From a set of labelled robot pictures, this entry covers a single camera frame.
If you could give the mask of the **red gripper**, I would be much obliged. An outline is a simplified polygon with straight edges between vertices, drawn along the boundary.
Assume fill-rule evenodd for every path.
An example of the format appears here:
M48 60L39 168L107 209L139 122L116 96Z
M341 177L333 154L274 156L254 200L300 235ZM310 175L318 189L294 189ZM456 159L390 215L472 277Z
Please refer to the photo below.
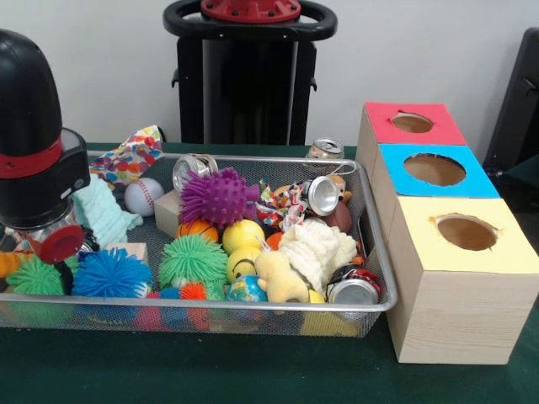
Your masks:
M64 295L70 295L73 287L73 274L65 259L74 256L84 241L80 225L53 226L31 232L27 240L38 258L48 264L56 263Z

